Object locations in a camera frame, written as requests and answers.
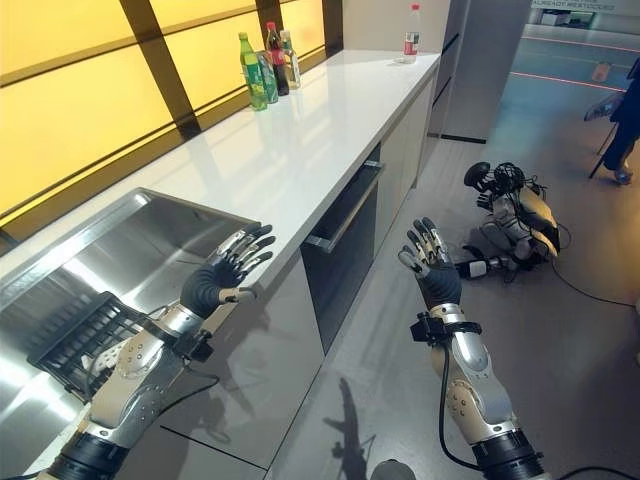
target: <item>dishwasher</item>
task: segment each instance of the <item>dishwasher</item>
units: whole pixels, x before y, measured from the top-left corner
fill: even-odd
[[[383,169],[378,144],[301,247],[325,354],[373,263]]]

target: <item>plastic bottle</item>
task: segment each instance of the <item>plastic bottle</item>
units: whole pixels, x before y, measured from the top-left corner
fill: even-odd
[[[289,95],[289,82],[287,80],[287,72],[284,68],[284,52],[282,51],[282,43],[276,33],[276,24],[267,22],[267,50],[271,54],[273,61],[273,73],[276,75],[276,85],[278,86],[278,95],[281,97]]]
[[[256,52],[256,55],[258,56],[258,62],[260,63],[264,92],[267,94],[267,102],[277,103],[278,87],[276,86],[276,74],[273,72],[271,55],[269,55],[269,52],[265,52],[264,50]]]
[[[404,38],[404,63],[414,63],[418,55],[418,43],[420,41],[420,4],[411,4],[411,13],[409,14],[409,22],[407,24],[407,33]]]
[[[280,39],[282,40],[282,50],[284,51],[284,59],[289,77],[289,88],[300,88],[300,65],[298,64],[298,55],[293,49],[291,43],[291,32],[289,30],[280,30]]]
[[[258,57],[253,48],[251,48],[251,44],[249,44],[247,32],[238,33],[238,38],[240,39],[240,63],[242,64],[242,73],[244,73],[244,79],[249,89],[251,106],[254,110],[265,110],[267,108],[267,95],[264,92]]]

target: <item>chair leg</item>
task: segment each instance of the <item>chair leg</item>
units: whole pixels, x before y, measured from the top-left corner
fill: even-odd
[[[604,147],[606,147],[607,143],[609,143],[609,140],[611,140],[613,133],[616,131],[617,125],[618,125],[617,123],[614,123],[613,127],[611,127],[611,130],[609,130],[609,133],[607,134],[607,138],[604,139],[604,142],[602,142],[602,145],[600,145],[600,148],[598,149],[598,155],[602,155],[602,152],[604,151]]]
[[[600,168],[600,165],[602,165],[602,162],[604,162],[604,158],[600,157],[600,160],[598,160],[598,163],[596,163],[596,166],[593,167],[593,170],[591,171],[591,174],[589,174],[589,178],[590,179],[593,178],[593,176],[596,174],[596,172]]]
[[[604,148],[609,143],[609,140],[611,140],[611,137],[613,137],[613,134],[616,131],[616,127],[617,126],[618,126],[618,124],[614,123],[613,126],[611,127],[611,130],[609,130],[609,133],[607,134],[607,138],[604,139],[604,142],[602,142],[602,145],[600,145],[600,148],[598,149],[598,155],[602,155],[602,152],[604,151]],[[600,160],[598,160],[598,163],[596,163],[596,166],[593,167],[593,170],[589,174],[589,178],[590,179],[593,178],[593,176],[596,174],[596,172],[598,171],[598,169],[602,165],[602,162],[604,162],[604,159],[602,157],[600,157]]]

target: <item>person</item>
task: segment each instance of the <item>person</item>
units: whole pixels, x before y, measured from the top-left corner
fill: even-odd
[[[631,84],[622,102],[611,115],[611,121],[618,124],[618,129],[602,156],[604,166],[614,172],[621,185],[631,183],[633,170],[629,167],[627,157],[640,137],[640,58],[636,60],[627,78],[631,79]]]

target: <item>drawer handle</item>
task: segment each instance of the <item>drawer handle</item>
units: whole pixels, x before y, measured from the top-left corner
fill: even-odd
[[[356,218],[356,215],[358,215],[358,212],[362,209],[365,202],[371,195],[371,192],[373,192],[373,189],[378,184],[378,179],[380,178],[380,175],[382,174],[385,168],[384,164],[370,161],[370,160],[364,162],[364,165],[366,167],[377,170],[377,173],[371,179],[371,182],[369,183],[369,186],[367,187],[367,189],[364,191],[364,194],[362,195],[362,197],[360,197],[358,202],[351,209],[349,214],[345,217],[345,219],[340,224],[340,226],[338,227],[336,232],[333,234],[333,236],[331,238],[323,238],[323,237],[317,237],[316,235],[309,235],[305,239],[304,243],[318,247],[320,250],[322,250],[324,253],[327,253],[327,254],[330,254],[331,252],[333,252],[334,248],[336,248],[336,245],[338,244],[342,236],[345,234],[345,232],[349,229],[349,227],[353,223],[353,220]]]

